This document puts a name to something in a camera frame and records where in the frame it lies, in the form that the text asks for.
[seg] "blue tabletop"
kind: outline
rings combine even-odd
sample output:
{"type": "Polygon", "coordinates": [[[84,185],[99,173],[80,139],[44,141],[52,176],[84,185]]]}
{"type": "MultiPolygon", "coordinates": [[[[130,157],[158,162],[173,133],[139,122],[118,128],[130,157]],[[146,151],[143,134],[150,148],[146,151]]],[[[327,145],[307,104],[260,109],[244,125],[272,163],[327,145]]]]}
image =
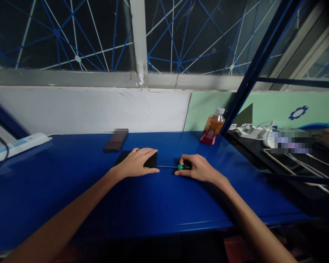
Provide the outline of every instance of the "blue tabletop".
{"type": "MultiPolygon", "coordinates": [[[[308,219],[224,138],[200,143],[199,132],[130,133],[122,150],[158,149],[158,165],[176,165],[182,153],[204,156],[224,174],[268,225],[308,219]]],[[[100,179],[119,152],[104,153],[110,134],[59,135],[11,157],[0,169],[0,251],[17,247],[58,211],[100,179]]],[[[126,178],[103,198],[73,240],[221,229],[232,222],[202,183],[160,173],[126,178]]]]}

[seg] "power strip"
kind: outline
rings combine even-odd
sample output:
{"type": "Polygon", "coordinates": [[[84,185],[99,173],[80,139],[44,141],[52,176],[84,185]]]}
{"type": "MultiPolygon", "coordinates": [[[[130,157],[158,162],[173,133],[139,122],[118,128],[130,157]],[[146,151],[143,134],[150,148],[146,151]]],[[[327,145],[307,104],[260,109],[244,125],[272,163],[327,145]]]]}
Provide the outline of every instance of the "power strip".
{"type": "MultiPolygon", "coordinates": [[[[27,136],[26,138],[20,139],[18,141],[8,143],[7,146],[10,150],[8,157],[14,156],[30,148],[46,143],[51,139],[52,139],[51,137],[48,137],[43,133],[36,133],[27,136]]],[[[5,158],[5,156],[6,156],[6,147],[3,145],[0,146],[0,161],[2,161],[5,158]]]]}

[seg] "blue metal pole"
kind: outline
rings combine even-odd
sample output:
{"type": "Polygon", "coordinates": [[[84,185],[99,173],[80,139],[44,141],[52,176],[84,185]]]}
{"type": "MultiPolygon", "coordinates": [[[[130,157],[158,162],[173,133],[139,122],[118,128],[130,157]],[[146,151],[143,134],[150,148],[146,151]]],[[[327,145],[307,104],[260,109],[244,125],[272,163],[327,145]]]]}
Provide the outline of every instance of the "blue metal pole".
{"type": "Polygon", "coordinates": [[[329,88],[329,81],[324,80],[294,80],[258,77],[256,81],[317,88],[329,88]]]}
{"type": "Polygon", "coordinates": [[[283,0],[276,11],[262,41],[258,47],[255,56],[243,78],[234,99],[229,105],[225,115],[226,122],[222,128],[221,134],[225,136],[229,131],[231,124],[238,115],[245,100],[253,89],[256,79],[261,74],[265,63],[271,55],[275,45],[291,21],[294,13],[298,9],[301,0],[283,0]]]}
{"type": "Polygon", "coordinates": [[[16,139],[29,136],[27,133],[3,108],[0,106],[0,126],[16,139]]]}

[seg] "bottle label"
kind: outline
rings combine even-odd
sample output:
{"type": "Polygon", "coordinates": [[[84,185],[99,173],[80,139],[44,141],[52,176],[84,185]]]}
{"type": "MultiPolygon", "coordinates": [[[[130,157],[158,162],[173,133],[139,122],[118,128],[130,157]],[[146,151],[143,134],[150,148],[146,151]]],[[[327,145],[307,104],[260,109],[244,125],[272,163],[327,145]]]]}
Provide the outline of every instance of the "bottle label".
{"type": "Polygon", "coordinates": [[[213,145],[216,141],[217,135],[223,127],[223,124],[224,122],[208,120],[200,141],[208,145],[213,145]]]}

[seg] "screwdriver shaft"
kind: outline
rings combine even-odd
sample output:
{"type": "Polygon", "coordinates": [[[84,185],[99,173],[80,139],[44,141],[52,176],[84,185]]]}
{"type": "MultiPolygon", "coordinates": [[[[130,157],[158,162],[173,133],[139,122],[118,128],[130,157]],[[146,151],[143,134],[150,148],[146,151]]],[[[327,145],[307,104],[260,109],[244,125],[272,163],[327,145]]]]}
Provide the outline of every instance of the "screwdriver shaft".
{"type": "Polygon", "coordinates": [[[177,168],[177,166],[160,166],[160,165],[158,165],[157,167],[177,168]]]}

